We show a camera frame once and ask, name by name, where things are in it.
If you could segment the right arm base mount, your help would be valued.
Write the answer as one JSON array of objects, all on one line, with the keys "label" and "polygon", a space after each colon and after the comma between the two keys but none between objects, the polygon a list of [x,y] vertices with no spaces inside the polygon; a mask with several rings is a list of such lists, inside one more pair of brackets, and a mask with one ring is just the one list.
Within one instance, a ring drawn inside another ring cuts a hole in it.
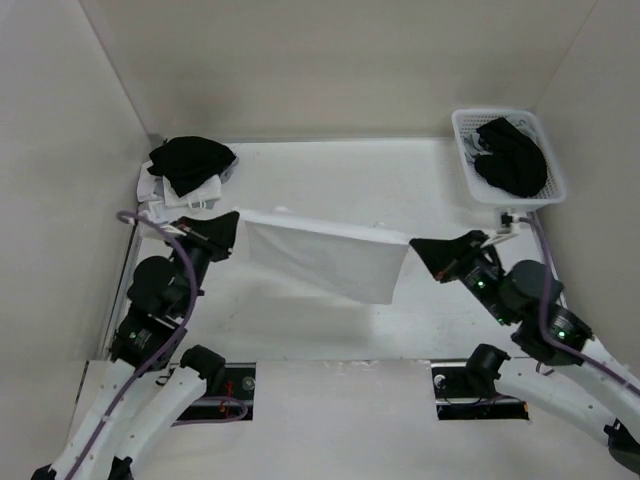
[{"label": "right arm base mount", "polygon": [[525,402],[473,386],[463,362],[432,363],[431,376],[440,421],[530,419]]}]

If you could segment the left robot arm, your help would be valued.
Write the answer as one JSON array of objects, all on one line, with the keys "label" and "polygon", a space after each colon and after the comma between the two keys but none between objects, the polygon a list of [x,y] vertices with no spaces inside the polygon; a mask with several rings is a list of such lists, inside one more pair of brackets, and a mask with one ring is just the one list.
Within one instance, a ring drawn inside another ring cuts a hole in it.
[{"label": "left robot arm", "polygon": [[172,251],[135,267],[96,398],[61,455],[35,479],[133,479],[181,414],[224,387],[225,359],[201,345],[184,352],[164,385],[157,381],[187,333],[209,266],[232,253],[239,212],[166,225],[128,211],[117,217],[154,230]]}]

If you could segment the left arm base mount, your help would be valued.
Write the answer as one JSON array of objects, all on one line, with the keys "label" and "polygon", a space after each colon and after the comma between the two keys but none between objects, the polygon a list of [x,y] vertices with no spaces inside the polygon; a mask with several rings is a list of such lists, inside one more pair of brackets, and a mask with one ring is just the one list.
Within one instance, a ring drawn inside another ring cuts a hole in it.
[{"label": "left arm base mount", "polygon": [[231,363],[218,383],[209,383],[204,395],[179,417],[178,424],[251,421],[256,392],[257,365]]}]

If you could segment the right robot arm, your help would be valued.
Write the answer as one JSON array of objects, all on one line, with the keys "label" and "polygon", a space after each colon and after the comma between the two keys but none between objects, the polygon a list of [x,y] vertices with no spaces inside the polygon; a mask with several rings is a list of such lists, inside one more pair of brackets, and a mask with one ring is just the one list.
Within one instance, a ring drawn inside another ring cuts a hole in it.
[{"label": "right robot arm", "polygon": [[639,380],[577,315],[563,307],[564,286],[548,265],[533,260],[506,271],[496,238],[472,230],[452,240],[414,238],[411,248],[435,281],[457,281],[537,366],[481,344],[468,358],[464,384],[473,394],[515,397],[587,433],[627,470],[639,471]]}]

